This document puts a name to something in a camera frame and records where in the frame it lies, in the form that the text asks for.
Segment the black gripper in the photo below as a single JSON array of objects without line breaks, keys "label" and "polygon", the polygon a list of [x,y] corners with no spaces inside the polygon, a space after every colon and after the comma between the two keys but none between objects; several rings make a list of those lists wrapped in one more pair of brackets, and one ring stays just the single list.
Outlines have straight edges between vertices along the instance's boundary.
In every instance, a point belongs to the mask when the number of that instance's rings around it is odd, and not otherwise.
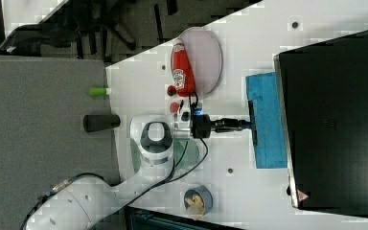
[{"label": "black gripper", "polygon": [[251,123],[246,120],[222,118],[212,120],[209,115],[195,115],[192,118],[191,132],[195,139],[209,138],[212,132],[226,133],[250,129]]}]

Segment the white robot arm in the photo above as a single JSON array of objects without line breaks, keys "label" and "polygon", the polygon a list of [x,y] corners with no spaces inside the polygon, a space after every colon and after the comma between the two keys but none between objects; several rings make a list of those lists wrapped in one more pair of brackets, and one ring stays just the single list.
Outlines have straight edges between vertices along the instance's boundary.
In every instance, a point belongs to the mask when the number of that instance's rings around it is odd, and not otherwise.
[{"label": "white robot arm", "polygon": [[243,131],[250,122],[186,113],[138,115],[130,122],[130,138],[140,152],[140,167],[129,179],[111,186],[102,178],[84,173],[56,185],[42,197],[22,223],[21,230],[89,230],[146,192],[176,181],[174,144],[195,140],[207,150],[211,133]]}]

